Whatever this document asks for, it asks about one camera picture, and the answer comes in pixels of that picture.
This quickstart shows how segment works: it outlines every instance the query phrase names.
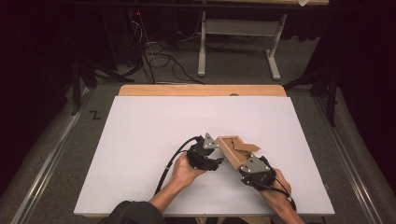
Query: hand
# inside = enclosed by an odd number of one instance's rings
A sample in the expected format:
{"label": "hand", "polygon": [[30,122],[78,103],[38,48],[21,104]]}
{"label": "hand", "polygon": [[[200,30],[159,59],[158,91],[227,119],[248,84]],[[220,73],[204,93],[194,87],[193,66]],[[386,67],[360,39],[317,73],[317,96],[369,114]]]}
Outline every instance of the hand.
{"label": "hand", "polygon": [[[286,191],[291,194],[291,185],[278,169],[276,171],[276,181],[273,188]],[[265,189],[259,191],[260,195],[285,223],[304,223],[300,216],[292,209],[291,204],[285,194],[275,190]]]}
{"label": "hand", "polygon": [[170,183],[184,189],[191,185],[198,175],[203,173],[205,171],[190,166],[187,153],[183,152],[175,162]]}

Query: gray floor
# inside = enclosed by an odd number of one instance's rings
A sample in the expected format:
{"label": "gray floor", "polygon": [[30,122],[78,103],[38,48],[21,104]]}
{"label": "gray floor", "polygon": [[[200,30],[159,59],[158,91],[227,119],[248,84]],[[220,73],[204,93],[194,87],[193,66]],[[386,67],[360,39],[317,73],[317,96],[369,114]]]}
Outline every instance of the gray floor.
{"label": "gray floor", "polygon": [[[298,42],[296,39],[282,40],[276,52],[276,62],[282,76],[273,81],[262,45],[270,40],[241,43],[251,38],[239,38],[239,43],[226,45],[209,42],[207,50],[206,76],[196,76],[198,46],[194,42],[180,44],[177,49],[164,47],[182,64],[186,72],[207,84],[286,84],[299,77],[306,67],[317,41]],[[158,66],[166,60],[157,58]],[[120,70],[126,69],[122,64]],[[172,64],[154,69],[157,82],[179,82],[172,73]],[[176,74],[183,77],[181,69]],[[142,70],[134,75],[138,83],[146,83]],[[46,159],[59,145],[58,140],[66,136],[62,147],[58,147],[59,160],[54,161],[53,173],[45,190],[30,198],[39,200],[30,203],[34,209],[25,214],[28,223],[98,223],[100,218],[85,218],[73,214],[78,193],[88,172],[92,156],[106,122],[112,100],[117,95],[120,83],[100,80],[95,90],[89,90],[87,101],[79,112],[79,118],[70,116],[69,104],[55,118],[36,142],[26,157],[21,169],[13,179],[0,201],[0,223],[10,223],[26,194],[31,189]],[[305,137],[312,150],[319,172],[326,186],[335,215],[325,217],[326,223],[396,223],[396,200],[393,192],[379,172],[375,162],[363,144],[353,120],[347,112],[342,93],[337,92],[335,110],[336,128],[329,126],[323,118],[325,99],[312,98],[309,86],[300,86],[288,91],[303,126]],[[96,110],[97,117],[92,119]],[[75,121],[72,131],[64,130]],[[322,217],[304,217],[305,221],[323,221]]]}

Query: wooden block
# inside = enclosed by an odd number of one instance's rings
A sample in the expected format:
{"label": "wooden block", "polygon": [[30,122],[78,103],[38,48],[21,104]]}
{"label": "wooden block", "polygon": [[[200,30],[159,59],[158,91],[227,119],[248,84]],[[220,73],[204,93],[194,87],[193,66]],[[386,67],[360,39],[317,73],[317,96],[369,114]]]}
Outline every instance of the wooden block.
{"label": "wooden block", "polygon": [[260,149],[253,144],[245,144],[238,135],[219,136],[216,143],[235,170],[248,161],[252,152]]}

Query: table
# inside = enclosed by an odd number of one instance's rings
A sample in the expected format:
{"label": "table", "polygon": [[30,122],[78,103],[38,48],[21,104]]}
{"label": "table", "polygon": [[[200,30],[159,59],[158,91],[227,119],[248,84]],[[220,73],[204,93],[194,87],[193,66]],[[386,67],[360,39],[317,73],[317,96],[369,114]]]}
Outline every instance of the table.
{"label": "table", "polygon": [[[227,112],[238,106],[242,111]],[[267,122],[266,125],[258,125],[263,122]],[[205,134],[203,131],[214,138],[240,133],[246,143],[262,148],[255,153],[257,156],[265,154],[273,166],[282,169],[294,192],[299,192],[293,197],[300,214],[333,214],[290,98],[281,86],[265,85],[123,86],[110,110],[75,214],[106,216],[121,201],[149,200],[174,151],[197,133]],[[288,135],[288,141],[283,139],[284,135]],[[221,153],[215,151],[212,156],[220,157]],[[180,193],[164,215],[273,214],[257,197],[257,192],[244,186],[240,178],[225,161],[216,172],[200,176]],[[301,178],[309,179],[309,189]]]}
{"label": "table", "polygon": [[[233,2],[233,3],[266,3],[281,5],[298,5],[297,0],[203,0],[206,2]],[[326,6],[329,0],[302,1],[302,4]],[[201,22],[201,47],[198,60],[198,76],[205,76],[206,65],[206,34],[213,35],[250,35],[250,36],[270,36],[273,38],[273,44],[270,49],[265,51],[267,62],[270,65],[273,80],[280,80],[280,74],[275,61],[275,53],[283,27],[285,26],[287,14],[280,16],[279,21],[240,21],[240,20],[217,20],[207,19],[206,12],[202,12]]]}

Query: white board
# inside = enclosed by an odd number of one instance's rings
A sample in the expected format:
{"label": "white board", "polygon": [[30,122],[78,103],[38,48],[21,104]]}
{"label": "white board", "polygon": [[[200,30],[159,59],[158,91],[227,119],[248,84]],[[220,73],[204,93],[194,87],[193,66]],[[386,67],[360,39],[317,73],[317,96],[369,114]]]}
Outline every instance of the white board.
{"label": "white board", "polygon": [[[107,215],[122,201],[148,201],[177,149],[205,133],[214,139],[239,135],[260,147],[255,155],[267,158],[291,183],[299,214],[334,213],[289,97],[117,96],[75,214]],[[209,157],[224,156],[217,150]],[[258,192],[240,179],[225,160],[217,171],[200,175],[182,191],[165,215],[273,214]]]}

